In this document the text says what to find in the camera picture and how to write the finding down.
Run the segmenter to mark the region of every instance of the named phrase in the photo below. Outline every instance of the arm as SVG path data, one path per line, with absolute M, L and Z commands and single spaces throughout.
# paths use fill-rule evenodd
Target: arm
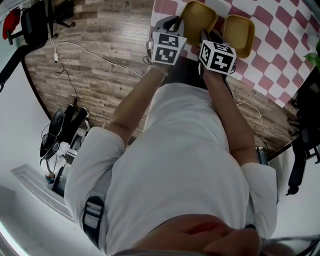
M 115 109 L 107 130 L 119 135 L 125 145 L 139 125 L 164 76 L 163 72 L 151 68 Z
M 221 74 L 205 69 L 203 80 L 225 130 L 230 154 L 240 166 L 246 163 L 258 163 L 251 128 L 235 104 Z

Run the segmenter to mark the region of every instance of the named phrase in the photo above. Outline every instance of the black cable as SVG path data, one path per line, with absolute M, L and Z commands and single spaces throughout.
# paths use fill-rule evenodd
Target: black cable
M 306 256 L 310 252 L 313 253 L 315 251 L 314 249 L 317 247 L 318 243 L 319 243 L 319 240 L 312 241 L 307 249 L 305 249 L 304 251 L 300 252 L 296 256 Z
M 53 175 L 55 174 L 56 164 L 57 164 L 57 152 L 55 152 L 55 164 L 53 168 Z
M 59 63 L 59 64 L 61 64 L 62 65 L 62 68 L 63 68 L 63 70 L 61 71 L 61 72 L 55 72 L 55 75 L 58 77 L 58 76 L 60 76 L 63 72 L 66 72 L 66 74 L 68 75 L 68 79 L 69 79 L 69 83 L 70 83 L 70 85 L 73 87 L 73 89 L 74 89 L 74 92 L 75 92 L 75 102 L 77 101 L 77 98 L 78 98 L 78 96 L 77 96 L 77 91 L 76 91 L 76 88 L 72 85 L 72 83 L 71 83 L 71 81 L 70 81 L 70 76 L 69 76 L 69 73 L 68 73 L 68 71 L 66 71 L 66 69 L 65 69 L 65 66 L 61 63 L 61 62 L 57 62 L 57 63 Z
M 143 56 L 142 61 L 144 62 L 144 64 L 153 65 L 153 63 L 150 61 L 150 58 L 149 58 L 148 55 Z
M 234 95 L 232 94 L 232 91 L 230 89 L 229 83 L 227 82 L 227 75 L 226 74 L 221 74 L 221 76 L 222 76 L 222 80 L 223 80 L 225 86 L 228 88 L 228 90 L 229 90 L 229 92 L 230 92 L 230 94 L 232 96 L 232 99 L 233 99 Z
M 233 64 L 233 67 L 230 71 L 230 74 L 233 74 L 234 72 L 236 72 L 236 65 L 235 64 Z
M 311 250 L 309 256 L 312 256 L 314 254 L 315 250 L 317 249 L 317 246 L 313 247 L 313 249 Z

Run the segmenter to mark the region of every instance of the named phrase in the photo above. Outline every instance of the pink checkered tablecloth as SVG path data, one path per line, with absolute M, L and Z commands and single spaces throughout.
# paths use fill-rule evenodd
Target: pink checkered tablecloth
M 190 0 L 155 0 L 151 27 L 157 21 L 180 15 Z M 318 35 L 320 25 L 302 0 L 200 0 L 218 16 L 220 31 L 230 14 L 246 17 L 255 25 L 250 56 L 237 59 L 232 77 L 283 107 L 303 84 L 313 67 L 304 56 L 311 52 L 308 35 Z M 199 47 L 186 44 L 182 55 L 198 60 Z

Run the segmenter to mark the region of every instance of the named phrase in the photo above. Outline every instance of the yellow plate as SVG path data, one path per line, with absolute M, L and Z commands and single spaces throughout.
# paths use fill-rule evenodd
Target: yellow plate
M 218 20 L 217 13 L 202 2 L 190 1 L 186 4 L 180 16 L 184 20 L 184 37 L 192 46 L 199 46 L 201 30 L 208 33 Z
M 245 17 L 229 15 L 224 20 L 223 37 L 235 48 L 238 58 L 247 58 L 254 44 L 255 25 Z

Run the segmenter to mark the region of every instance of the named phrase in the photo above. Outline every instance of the red object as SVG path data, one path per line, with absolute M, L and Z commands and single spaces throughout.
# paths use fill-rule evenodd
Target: red object
M 211 231 L 211 230 L 214 230 L 214 229 L 220 228 L 220 227 L 226 227 L 227 228 L 227 225 L 224 224 L 223 222 L 220 222 L 220 221 L 204 222 L 204 223 L 200 223 L 199 225 L 194 226 L 193 228 L 188 230 L 186 232 L 186 234 L 195 235 L 195 234 L 198 234 L 198 233 Z
M 7 31 L 9 30 L 10 34 L 12 34 L 15 31 L 19 22 L 20 9 L 16 8 L 10 11 L 10 13 L 5 17 L 2 31 L 2 37 L 4 40 L 8 38 Z

